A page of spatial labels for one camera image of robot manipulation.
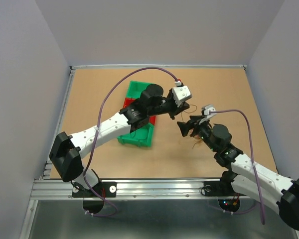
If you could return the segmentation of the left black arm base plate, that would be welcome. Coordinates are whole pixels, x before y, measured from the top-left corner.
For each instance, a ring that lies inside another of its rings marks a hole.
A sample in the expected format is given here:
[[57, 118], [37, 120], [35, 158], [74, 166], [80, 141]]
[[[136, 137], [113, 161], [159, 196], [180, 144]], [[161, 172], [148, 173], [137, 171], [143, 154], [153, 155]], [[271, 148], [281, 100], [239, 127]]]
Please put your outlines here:
[[[88, 188], [84, 188], [77, 182], [70, 182], [72, 185], [72, 197], [73, 198], [96, 198], [97, 196]], [[100, 196], [105, 198], [116, 197], [117, 182], [114, 181], [102, 181], [100, 184], [95, 185], [93, 190]]]

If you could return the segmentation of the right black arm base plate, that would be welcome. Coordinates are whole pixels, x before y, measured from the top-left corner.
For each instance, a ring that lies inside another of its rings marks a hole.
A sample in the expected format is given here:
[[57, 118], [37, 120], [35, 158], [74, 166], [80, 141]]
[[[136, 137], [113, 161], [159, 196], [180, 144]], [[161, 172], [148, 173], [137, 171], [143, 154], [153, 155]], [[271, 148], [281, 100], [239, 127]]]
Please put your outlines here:
[[238, 194], [230, 183], [215, 180], [200, 180], [200, 194], [205, 197], [231, 197]]

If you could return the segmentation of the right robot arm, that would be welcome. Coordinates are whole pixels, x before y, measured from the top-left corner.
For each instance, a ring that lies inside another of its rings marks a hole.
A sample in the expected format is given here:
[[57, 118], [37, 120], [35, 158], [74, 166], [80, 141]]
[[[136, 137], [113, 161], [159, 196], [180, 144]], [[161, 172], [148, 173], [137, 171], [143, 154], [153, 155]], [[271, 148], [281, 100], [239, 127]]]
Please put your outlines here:
[[252, 160], [231, 143], [232, 135], [223, 124], [211, 125], [203, 117], [191, 116], [177, 125], [182, 136], [199, 137], [215, 153], [216, 162], [227, 168], [219, 182], [222, 193], [246, 195], [299, 231], [299, 178], [282, 176]]

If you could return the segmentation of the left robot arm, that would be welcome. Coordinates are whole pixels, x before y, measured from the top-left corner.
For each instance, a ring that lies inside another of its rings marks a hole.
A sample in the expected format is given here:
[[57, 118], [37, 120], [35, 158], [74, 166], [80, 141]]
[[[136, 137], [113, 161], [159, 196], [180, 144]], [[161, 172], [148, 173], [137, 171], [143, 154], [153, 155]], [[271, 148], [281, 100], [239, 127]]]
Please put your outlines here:
[[49, 158], [63, 182], [75, 181], [83, 186], [89, 196], [96, 196], [101, 190], [100, 180], [92, 170], [83, 165], [82, 159], [96, 147], [145, 126], [152, 116], [169, 114], [174, 119], [189, 107], [186, 101], [191, 97], [192, 94], [185, 85], [171, 88], [167, 97], [163, 97], [162, 87], [150, 84], [139, 98], [109, 119], [71, 135], [59, 133], [53, 142]]

